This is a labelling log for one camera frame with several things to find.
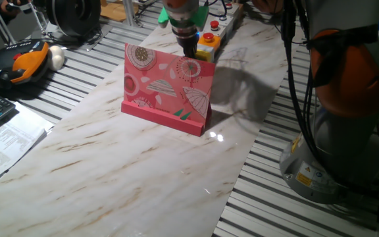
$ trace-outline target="white marble sheet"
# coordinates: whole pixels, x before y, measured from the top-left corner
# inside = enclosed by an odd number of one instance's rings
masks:
[[[144,45],[180,50],[159,32]],[[218,62],[200,138],[121,113],[119,65],[0,179],[0,236],[210,236],[284,58],[274,26],[244,20]]]

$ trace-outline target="warning label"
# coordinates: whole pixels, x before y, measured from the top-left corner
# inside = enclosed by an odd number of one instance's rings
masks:
[[[333,194],[337,189],[337,184],[323,171],[312,165],[302,162],[296,180],[300,183],[325,194]]]

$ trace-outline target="end effector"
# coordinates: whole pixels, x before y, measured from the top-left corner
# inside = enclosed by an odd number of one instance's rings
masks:
[[[164,8],[159,16],[159,25],[165,28],[170,21],[172,31],[186,57],[195,58],[198,31],[203,31],[209,7],[199,6],[198,0],[163,0]]]

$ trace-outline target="pink card stand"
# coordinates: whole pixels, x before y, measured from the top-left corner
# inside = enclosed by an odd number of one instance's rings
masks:
[[[136,103],[130,101],[122,102],[121,111],[194,136],[201,136],[204,130],[204,126],[200,122],[194,122],[189,119],[182,120],[179,116],[148,107],[139,107]]]

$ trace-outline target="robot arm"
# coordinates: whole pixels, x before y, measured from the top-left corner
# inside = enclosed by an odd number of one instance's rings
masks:
[[[295,2],[299,8],[300,1]],[[284,3],[282,38],[290,64],[295,7],[290,0]],[[379,120],[379,0],[306,0],[306,6],[308,22],[300,19],[304,30],[310,30],[311,71],[304,112],[311,106],[313,86],[322,107],[313,124],[302,115],[289,65],[303,136],[294,142],[295,149],[287,148],[280,169],[292,189],[313,201],[343,201],[347,190],[377,196],[379,138],[372,131]],[[320,177],[303,175],[304,166],[319,171]]]

